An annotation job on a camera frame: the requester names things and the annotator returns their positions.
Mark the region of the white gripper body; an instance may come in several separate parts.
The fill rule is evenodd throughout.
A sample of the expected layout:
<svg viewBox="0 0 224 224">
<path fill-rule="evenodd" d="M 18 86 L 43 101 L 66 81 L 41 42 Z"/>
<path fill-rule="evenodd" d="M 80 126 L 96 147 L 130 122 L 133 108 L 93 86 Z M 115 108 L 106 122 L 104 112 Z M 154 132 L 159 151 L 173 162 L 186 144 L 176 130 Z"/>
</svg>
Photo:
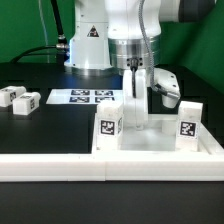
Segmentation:
<svg viewBox="0 0 224 224">
<path fill-rule="evenodd" d="M 132 72 L 126 70 L 123 75 L 124 124 L 135 126 L 148 122 L 148 101 L 146 71 L 137 70 L 135 79 Z"/>
</svg>

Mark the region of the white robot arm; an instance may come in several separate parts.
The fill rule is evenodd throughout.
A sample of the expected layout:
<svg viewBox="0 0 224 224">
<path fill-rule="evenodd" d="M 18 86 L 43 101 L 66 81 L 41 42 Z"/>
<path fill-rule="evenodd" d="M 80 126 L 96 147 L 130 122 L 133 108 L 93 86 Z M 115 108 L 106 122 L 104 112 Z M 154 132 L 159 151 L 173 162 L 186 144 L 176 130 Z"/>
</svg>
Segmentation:
<svg viewBox="0 0 224 224">
<path fill-rule="evenodd" d="M 176 106 L 176 76 L 157 67 L 162 22 L 196 22 L 217 0 L 76 0 L 76 32 L 67 69 L 82 75 L 116 72 L 123 77 L 124 123 L 148 123 L 148 94 Z"/>
</svg>

